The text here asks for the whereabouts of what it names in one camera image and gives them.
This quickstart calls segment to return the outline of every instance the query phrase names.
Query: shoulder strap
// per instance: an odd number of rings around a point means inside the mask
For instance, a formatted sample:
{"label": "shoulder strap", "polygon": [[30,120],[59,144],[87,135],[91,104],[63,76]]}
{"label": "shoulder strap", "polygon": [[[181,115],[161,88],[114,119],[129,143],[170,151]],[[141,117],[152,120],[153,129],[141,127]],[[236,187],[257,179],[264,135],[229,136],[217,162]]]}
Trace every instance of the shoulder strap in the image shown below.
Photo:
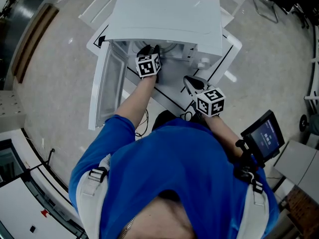
{"label": "shoulder strap", "polygon": [[248,185],[243,217],[240,223],[237,239],[262,238],[269,218],[269,203],[267,194],[256,192],[252,184]]}
{"label": "shoulder strap", "polygon": [[76,189],[76,204],[84,230],[90,239],[99,239],[101,212],[108,189],[110,155],[100,166],[82,175]]}

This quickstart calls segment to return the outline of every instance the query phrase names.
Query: door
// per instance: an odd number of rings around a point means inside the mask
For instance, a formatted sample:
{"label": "door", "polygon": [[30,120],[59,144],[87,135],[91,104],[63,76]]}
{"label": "door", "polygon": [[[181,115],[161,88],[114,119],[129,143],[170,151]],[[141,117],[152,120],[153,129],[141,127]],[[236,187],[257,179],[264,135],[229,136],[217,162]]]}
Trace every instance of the door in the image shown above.
{"label": "door", "polygon": [[103,126],[119,107],[127,63],[127,54],[116,43],[102,43],[92,87],[90,130]]}

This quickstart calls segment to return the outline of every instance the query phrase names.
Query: white cabinet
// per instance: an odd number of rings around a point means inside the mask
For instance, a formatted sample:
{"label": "white cabinet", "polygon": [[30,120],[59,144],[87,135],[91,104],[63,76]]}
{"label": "white cabinet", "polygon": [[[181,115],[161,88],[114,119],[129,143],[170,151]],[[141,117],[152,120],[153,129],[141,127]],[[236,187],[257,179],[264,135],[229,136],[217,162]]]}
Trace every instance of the white cabinet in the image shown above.
{"label": "white cabinet", "polygon": [[0,132],[23,128],[25,113],[15,91],[0,91]]}
{"label": "white cabinet", "polygon": [[193,70],[210,69],[223,55],[219,0],[117,0],[109,22],[94,76],[91,130],[120,105],[128,59],[147,44],[159,44],[161,58]]}

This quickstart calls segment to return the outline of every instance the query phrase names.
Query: black mount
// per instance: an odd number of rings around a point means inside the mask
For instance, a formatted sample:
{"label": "black mount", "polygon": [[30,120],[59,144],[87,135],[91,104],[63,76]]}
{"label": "black mount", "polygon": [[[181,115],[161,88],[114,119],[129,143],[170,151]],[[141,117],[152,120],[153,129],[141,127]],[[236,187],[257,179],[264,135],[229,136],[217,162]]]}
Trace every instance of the black mount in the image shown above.
{"label": "black mount", "polygon": [[245,146],[244,140],[238,140],[236,142],[236,147],[241,148],[243,151],[242,156],[239,159],[238,164],[235,166],[234,175],[237,179],[247,182],[249,184],[253,184],[254,191],[259,191],[256,189],[256,181],[258,181],[259,176],[256,173],[258,170],[258,166],[252,158],[252,151]]}

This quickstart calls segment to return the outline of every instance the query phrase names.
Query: blue shirt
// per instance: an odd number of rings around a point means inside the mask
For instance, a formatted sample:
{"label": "blue shirt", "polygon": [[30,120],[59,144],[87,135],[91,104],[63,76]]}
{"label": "blue shirt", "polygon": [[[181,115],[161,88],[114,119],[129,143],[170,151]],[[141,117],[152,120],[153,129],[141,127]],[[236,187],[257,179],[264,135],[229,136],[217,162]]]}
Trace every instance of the blue shirt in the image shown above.
{"label": "blue shirt", "polygon": [[[81,176],[98,167],[109,153],[112,157],[101,239],[116,239],[123,227],[164,190],[178,194],[199,239],[236,238],[248,184],[234,177],[234,165],[211,131],[174,119],[135,141],[133,124],[113,116],[72,171],[69,195],[75,209]],[[264,171],[259,169],[258,173],[269,200],[266,235],[279,212]]]}

